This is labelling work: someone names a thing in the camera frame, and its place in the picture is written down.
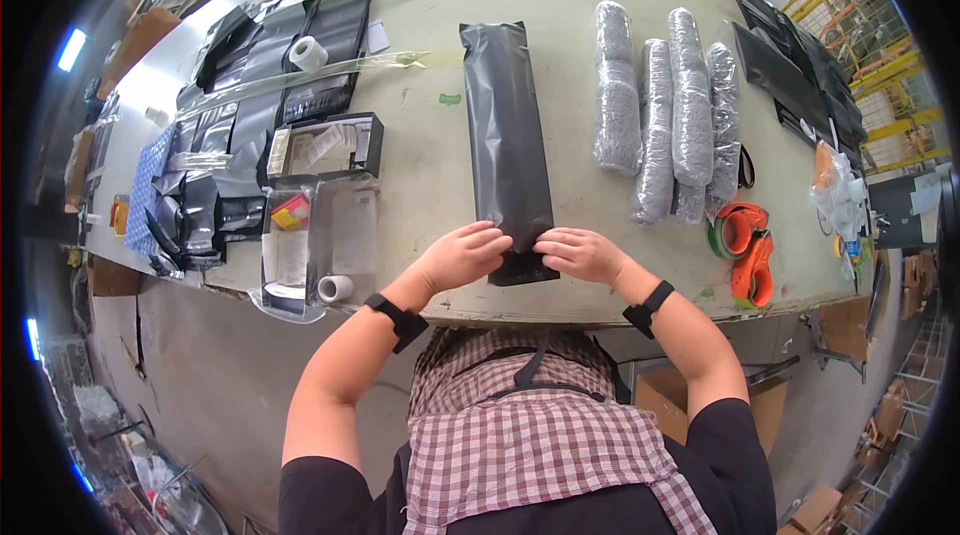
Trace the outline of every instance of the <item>grey rolled item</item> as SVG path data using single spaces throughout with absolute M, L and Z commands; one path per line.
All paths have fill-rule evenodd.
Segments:
M 734 54 L 717 41 L 706 50 L 713 106 L 713 179 L 704 211 L 710 224 L 737 195 L 740 170 L 740 84 Z
M 652 225 L 670 214 L 673 202 L 673 77 L 667 42 L 643 44 L 640 83 L 640 139 L 643 163 L 630 197 L 630 220 Z
M 706 187 L 677 181 L 673 190 L 673 214 L 682 225 L 696 225 L 704 217 Z
M 687 8 L 667 17 L 667 41 L 673 73 L 673 175 L 683 185 L 705 187 L 714 176 L 714 125 L 710 83 Z
M 596 7 L 597 94 L 593 161 L 597 167 L 634 177 L 640 170 L 641 112 L 630 38 L 630 16 L 618 3 Z

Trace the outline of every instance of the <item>black plastic bag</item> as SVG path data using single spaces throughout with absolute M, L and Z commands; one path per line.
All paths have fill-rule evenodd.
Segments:
M 526 28 L 522 22 L 461 24 L 460 41 L 476 217 L 513 238 L 487 282 L 505 287 L 559 279 L 533 252 L 537 237 L 553 228 L 553 206 Z

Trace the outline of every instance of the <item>checkered shirt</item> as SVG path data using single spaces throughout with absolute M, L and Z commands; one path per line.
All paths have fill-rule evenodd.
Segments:
M 442 535 L 466 517 L 632 483 L 650 487 L 678 533 L 715 535 L 654 414 L 613 400 L 611 369 L 582 333 L 550 333 L 533 383 L 574 385 L 605 401 L 564 389 L 489 399 L 516 387 L 533 350 L 486 360 L 536 348 L 544 334 L 441 329 L 417 359 L 404 535 Z

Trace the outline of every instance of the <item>black t-shirt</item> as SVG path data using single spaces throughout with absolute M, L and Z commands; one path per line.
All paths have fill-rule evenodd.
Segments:
M 693 488 L 718 535 L 769 535 L 777 531 L 774 487 L 750 406 L 742 399 L 714 401 L 702 409 L 686 446 L 667 437 L 666 450 Z M 406 525 L 400 460 L 384 493 L 370 495 L 357 469 L 332 458 L 291 460 L 280 477 L 279 535 L 350 533 L 400 535 Z M 674 533 L 646 485 L 620 485 L 528 506 L 466 517 L 449 535 L 488 533 Z

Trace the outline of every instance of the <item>hand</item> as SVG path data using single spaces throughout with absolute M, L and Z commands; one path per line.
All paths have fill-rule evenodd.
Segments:
M 406 272 L 423 280 L 431 296 L 489 275 L 503 265 L 503 253 L 514 240 L 481 220 L 437 239 Z
M 543 264 L 571 277 L 611 286 L 633 260 L 605 236 L 592 230 L 557 227 L 536 238 L 534 252 Z

